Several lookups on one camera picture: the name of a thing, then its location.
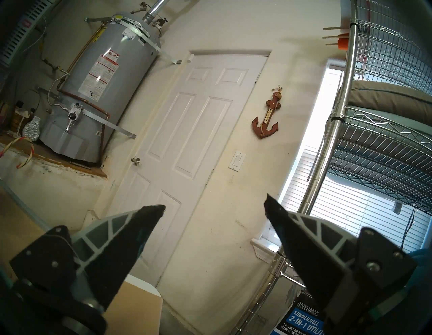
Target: white door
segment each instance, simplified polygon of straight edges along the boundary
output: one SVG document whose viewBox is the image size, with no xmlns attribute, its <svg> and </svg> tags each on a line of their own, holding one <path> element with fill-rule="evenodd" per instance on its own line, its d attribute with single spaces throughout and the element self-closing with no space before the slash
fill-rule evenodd
<svg viewBox="0 0 432 335">
<path fill-rule="evenodd" d="M 203 55 L 186 66 L 108 213 L 166 206 L 132 275 L 157 285 L 266 60 Z"/>
</svg>

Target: anchor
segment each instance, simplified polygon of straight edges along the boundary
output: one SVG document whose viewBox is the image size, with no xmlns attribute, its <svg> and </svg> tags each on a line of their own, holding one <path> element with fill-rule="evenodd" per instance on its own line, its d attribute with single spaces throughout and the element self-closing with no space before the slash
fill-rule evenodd
<svg viewBox="0 0 432 335">
<path fill-rule="evenodd" d="M 267 110 L 266 117 L 263 123 L 261 124 L 261 127 L 258 127 L 258 117 L 256 117 L 252 121 L 252 129 L 260 139 L 273 135 L 279 130 L 279 125 L 277 122 L 272 126 L 270 130 L 267 130 L 268 124 L 270 122 L 273 113 L 280 108 L 280 103 L 278 103 L 278 101 L 282 99 L 282 94 L 280 93 L 282 87 L 279 86 L 277 89 L 273 89 L 272 91 L 275 90 L 277 90 L 277 92 L 273 93 L 273 100 L 267 100 L 266 102 L 266 105 L 269 107 L 269 109 Z"/>
</svg>

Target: floor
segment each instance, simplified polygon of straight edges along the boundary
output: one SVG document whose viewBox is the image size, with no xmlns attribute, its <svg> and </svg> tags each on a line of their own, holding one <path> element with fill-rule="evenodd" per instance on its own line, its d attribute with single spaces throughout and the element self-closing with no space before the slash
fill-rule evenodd
<svg viewBox="0 0 432 335">
<path fill-rule="evenodd" d="M 197 330 L 192 332 L 191 330 L 187 329 L 184 324 L 180 322 L 176 316 L 174 316 L 174 314 L 176 313 L 164 301 L 162 306 L 159 335 L 200 335 Z"/>
</svg>

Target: door knob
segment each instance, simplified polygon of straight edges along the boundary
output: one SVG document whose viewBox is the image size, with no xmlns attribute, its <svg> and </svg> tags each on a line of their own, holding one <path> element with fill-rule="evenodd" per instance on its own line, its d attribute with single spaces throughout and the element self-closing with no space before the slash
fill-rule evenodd
<svg viewBox="0 0 432 335">
<path fill-rule="evenodd" d="M 135 165 L 140 164 L 140 159 L 138 157 L 137 158 L 131 158 L 130 161 L 133 162 Z"/>
</svg>

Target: light switch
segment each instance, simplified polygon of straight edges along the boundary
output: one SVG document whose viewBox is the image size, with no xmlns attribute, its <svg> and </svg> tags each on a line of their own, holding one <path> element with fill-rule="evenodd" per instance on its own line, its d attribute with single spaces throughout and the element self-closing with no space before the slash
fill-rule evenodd
<svg viewBox="0 0 432 335">
<path fill-rule="evenodd" d="M 241 165 L 243 164 L 245 157 L 246 157 L 245 153 L 236 151 L 234 157 L 232 158 L 231 164 L 228 167 L 235 171 L 240 171 Z"/>
</svg>

